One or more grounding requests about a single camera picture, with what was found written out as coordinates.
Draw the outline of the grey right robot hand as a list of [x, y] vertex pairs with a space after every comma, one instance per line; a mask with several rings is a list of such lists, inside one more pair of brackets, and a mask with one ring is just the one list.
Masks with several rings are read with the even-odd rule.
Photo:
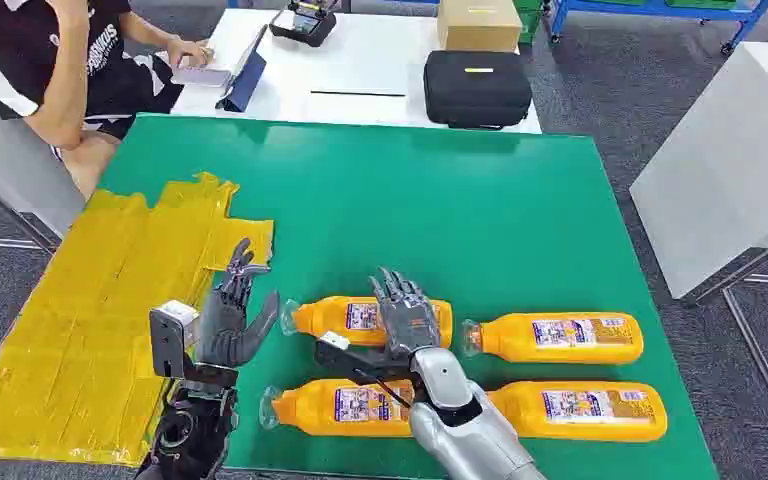
[[369, 276], [369, 282], [387, 335], [385, 349], [392, 359], [407, 360], [417, 350], [441, 346], [432, 304], [417, 283], [383, 266]]

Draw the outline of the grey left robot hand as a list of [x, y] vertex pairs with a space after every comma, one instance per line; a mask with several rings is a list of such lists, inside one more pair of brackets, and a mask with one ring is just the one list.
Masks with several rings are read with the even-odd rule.
[[270, 271], [268, 265], [254, 262], [250, 246], [247, 237], [236, 245], [221, 282], [204, 300], [200, 342], [196, 347], [199, 363], [229, 368], [248, 363], [279, 317], [281, 297], [273, 291], [264, 298], [254, 318], [249, 318], [248, 302], [254, 278]]

